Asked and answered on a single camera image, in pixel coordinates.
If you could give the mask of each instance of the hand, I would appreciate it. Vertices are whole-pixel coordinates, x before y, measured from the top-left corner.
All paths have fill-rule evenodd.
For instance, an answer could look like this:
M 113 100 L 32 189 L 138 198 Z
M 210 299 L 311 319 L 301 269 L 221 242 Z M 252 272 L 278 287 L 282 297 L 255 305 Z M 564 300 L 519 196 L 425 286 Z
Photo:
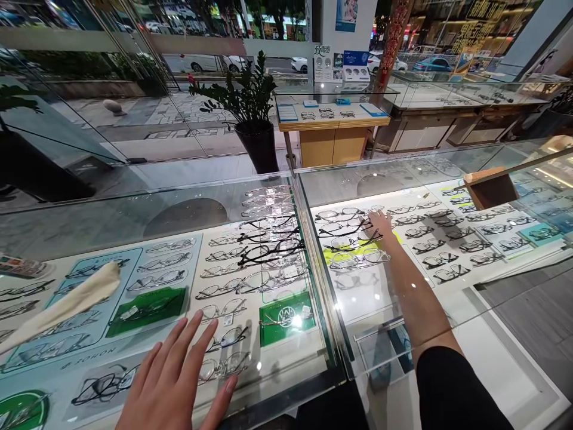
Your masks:
M 370 218 L 370 224 L 372 224 L 367 230 L 370 236 L 378 230 L 378 234 L 381 234 L 384 239 L 395 238 L 392 233 L 392 215 L 388 212 L 384 214 L 382 211 L 377 211 L 368 213 L 368 217 Z
M 191 430 L 193 404 L 205 351 L 217 329 L 214 319 L 196 344 L 187 349 L 197 332 L 203 312 L 189 324 L 180 320 L 162 344 L 157 343 L 143 360 L 125 402 L 116 430 Z M 215 430 L 227 412 L 237 375 L 221 388 L 201 430 Z

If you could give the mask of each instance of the black sleeve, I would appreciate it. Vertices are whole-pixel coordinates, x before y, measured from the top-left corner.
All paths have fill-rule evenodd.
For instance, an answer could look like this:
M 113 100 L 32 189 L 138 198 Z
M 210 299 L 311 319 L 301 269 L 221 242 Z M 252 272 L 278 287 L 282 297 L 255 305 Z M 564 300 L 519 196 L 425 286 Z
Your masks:
M 423 430 L 513 430 L 466 358 L 445 346 L 425 350 L 416 369 Z

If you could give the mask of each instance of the white cloth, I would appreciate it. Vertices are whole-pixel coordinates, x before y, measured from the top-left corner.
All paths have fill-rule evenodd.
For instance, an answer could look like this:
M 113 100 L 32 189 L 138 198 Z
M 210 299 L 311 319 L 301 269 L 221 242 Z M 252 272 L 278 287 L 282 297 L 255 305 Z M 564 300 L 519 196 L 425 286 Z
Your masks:
M 118 264 L 105 264 L 64 298 L 26 321 L 8 339 L 0 343 L 0 355 L 98 304 L 111 296 L 118 286 Z

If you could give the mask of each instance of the finger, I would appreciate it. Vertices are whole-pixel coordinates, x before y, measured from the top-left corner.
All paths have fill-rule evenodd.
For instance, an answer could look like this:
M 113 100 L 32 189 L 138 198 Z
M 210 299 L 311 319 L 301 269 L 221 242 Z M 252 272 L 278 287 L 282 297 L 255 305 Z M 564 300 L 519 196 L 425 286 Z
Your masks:
M 159 377 L 161 376 L 161 371 L 163 370 L 163 366 L 165 365 L 165 360 L 167 360 L 167 356 L 169 355 L 169 351 L 171 347 L 175 343 L 175 341 L 179 338 L 179 335 L 185 328 L 187 324 L 187 318 L 182 318 L 179 322 L 173 327 L 167 339 L 163 343 L 163 346 L 157 353 L 155 360 L 153 360 L 153 364 L 151 369 L 149 369 L 149 374 L 147 375 L 147 379 L 145 384 L 143 385 L 143 392 L 147 391 L 148 389 L 153 389 L 157 385 L 159 381 Z
M 238 380 L 237 375 L 232 375 L 227 383 L 219 390 L 200 430 L 215 430 L 219 426 L 219 423 L 229 408 L 229 403 L 231 402 L 231 397 L 233 397 L 233 391 L 235 390 Z
M 156 343 L 151 351 L 147 353 L 143 361 L 141 362 L 139 369 L 137 369 L 137 373 L 135 374 L 135 378 L 133 378 L 133 382 L 131 383 L 130 394 L 127 399 L 129 402 L 130 400 L 134 400 L 139 397 L 141 394 L 141 390 L 143 389 L 143 385 L 145 384 L 145 380 L 147 379 L 147 374 L 149 373 L 149 369 L 153 364 L 153 360 L 155 356 L 161 349 L 161 342 Z
M 195 403 L 197 383 L 199 382 L 199 372 L 201 370 L 201 365 L 203 364 L 205 351 L 211 343 L 211 339 L 217 329 L 217 324 L 217 319 L 211 320 L 197 343 L 191 347 L 191 350 L 185 359 L 185 363 L 183 363 L 183 368 L 181 369 L 177 385 L 180 386 L 188 396 L 187 401 L 189 404 Z
M 193 318 L 191 318 L 191 321 L 189 321 L 187 327 L 185 327 L 179 336 L 179 339 L 177 339 L 175 344 L 173 344 L 173 347 L 167 356 L 167 360 L 165 361 L 163 371 L 161 372 L 161 381 L 166 381 L 167 383 L 172 384 L 177 382 L 179 374 L 181 373 L 181 367 L 185 361 L 185 356 L 187 355 L 187 350 L 193 340 L 193 336 L 201 324 L 202 319 L 203 311 L 198 310 L 195 312 Z

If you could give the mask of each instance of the white label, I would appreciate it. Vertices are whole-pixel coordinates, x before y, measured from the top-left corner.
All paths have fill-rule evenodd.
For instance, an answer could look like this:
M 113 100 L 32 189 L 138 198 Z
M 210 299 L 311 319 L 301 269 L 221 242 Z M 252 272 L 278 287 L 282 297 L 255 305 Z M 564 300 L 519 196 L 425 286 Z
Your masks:
M 223 327 L 228 327 L 233 325 L 233 314 L 225 315 L 225 319 L 223 321 Z
M 301 315 L 302 319 L 305 320 L 306 318 L 308 318 L 310 316 L 310 306 L 303 306 L 303 313 Z
M 282 275 L 285 278 L 294 278 L 298 276 L 298 270 L 295 265 L 287 266 L 282 270 Z

